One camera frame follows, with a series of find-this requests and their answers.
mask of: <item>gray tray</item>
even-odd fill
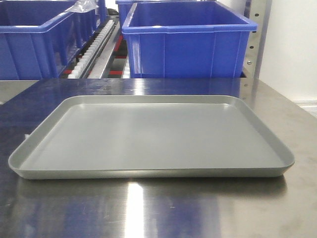
[[[290,150],[229,96],[77,96],[12,153],[26,179],[276,177]]]

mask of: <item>blue plastic bin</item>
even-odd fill
[[[58,77],[92,36],[95,11],[65,12],[75,1],[0,1],[0,79]]]
[[[256,28],[217,1],[134,3],[122,26],[131,77],[240,77]]]

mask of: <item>tray rim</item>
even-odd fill
[[[95,99],[95,98],[104,98],[106,101],[113,101],[113,102],[107,102],[107,103],[89,103],[89,102],[85,102],[85,100],[90,100],[90,99]],[[139,102],[133,102],[131,100],[127,100],[127,102],[123,103],[120,102],[122,100],[126,100],[126,99],[133,99]],[[154,100],[156,101],[157,99],[161,100],[161,102],[149,102],[147,100]],[[194,99],[199,99],[201,100],[200,102],[192,102]],[[243,107],[246,112],[248,112],[249,114],[251,114],[251,116],[257,120],[257,122],[260,124],[261,127],[265,128],[267,133],[270,134],[270,136],[273,136],[274,139],[280,144],[280,146],[283,147],[284,151],[286,153],[288,153],[289,155],[289,163],[285,163],[285,166],[280,166],[280,167],[253,167],[253,168],[186,168],[186,169],[133,169],[133,170],[37,170],[37,169],[21,169],[20,166],[21,164],[27,160],[28,156],[30,155],[30,153],[25,154],[24,160],[20,161],[16,161],[19,160],[17,153],[20,152],[20,150],[23,150],[24,147],[26,146],[27,143],[29,143],[29,141],[32,139],[32,137],[36,136],[37,133],[39,133],[39,131],[42,130],[42,127],[45,127],[47,123],[49,123],[49,121],[56,116],[57,121],[50,125],[48,128],[48,131],[45,133],[45,135],[47,135],[50,130],[56,125],[56,123],[58,123],[58,121],[60,120],[61,117],[59,117],[57,114],[57,112],[59,112],[61,110],[61,108],[63,109],[64,107],[66,107],[66,110],[64,111],[64,113],[62,113],[62,116],[72,107],[76,106],[76,105],[80,105],[80,103],[83,104],[87,104],[87,105],[91,105],[91,104],[217,104],[216,102],[208,102],[211,101],[213,99],[219,100],[221,102],[219,102],[218,104],[228,104],[228,105],[233,105],[235,107]],[[269,144],[269,142],[267,141],[266,137],[263,136],[261,134],[261,136],[263,137],[263,139]],[[36,149],[36,147],[39,145],[39,143],[36,143],[35,145],[33,145],[31,148],[31,152]],[[294,154],[291,152],[291,150],[289,149],[289,147],[287,145],[285,145],[283,143],[282,140],[280,140],[275,133],[273,133],[271,131],[271,129],[263,123],[263,121],[256,115],[256,113],[241,99],[233,97],[233,96],[227,96],[227,95],[77,95],[77,96],[73,96],[73,97],[69,97],[65,100],[63,100],[33,131],[32,133],[28,136],[28,138],[26,138],[13,152],[12,154],[9,156],[8,159],[8,165],[9,167],[15,171],[17,174],[19,174],[21,177],[25,178],[25,179],[29,179],[30,176],[25,176],[24,173],[29,173],[29,172],[37,172],[37,173],[65,173],[65,172],[73,172],[73,173],[79,173],[79,172],[93,172],[93,173],[119,173],[119,172],[126,172],[128,173],[133,173],[133,172],[149,172],[149,173],[155,173],[155,172],[171,172],[174,171],[176,173],[178,172],[186,172],[186,171],[192,171],[192,170],[201,170],[201,171],[209,171],[209,170],[284,170],[282,173],[278,173],[278,175],[275,175],[273,177],[276,176],[280,176],[282,175],[288,168],[290,168],[292,165],[294,165],[295,163],[295,158],[294,158]],[[135,176],[134,178],[142,178],[144,176]],[[74,177],[74,179],[80,179],[80,178],[85,178],[85,177]],[[125,177],[125,176],[110,176],[109,178],[130,178],[130,177]]]

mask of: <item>stainless steel table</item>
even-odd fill
[[[31,181],[7,166],[24,134],[64,98],[212,94],[206,89],[209,83],[202,79],[46,80],[1,106],[0,237],[317,237],[317,119],[262,82],[255,81],[245,100],[295,155],[295,165],[283,177]]]

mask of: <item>plastic bag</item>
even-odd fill
[[[66,11],[85,13],[97,8],[95,0],[79,0]]]

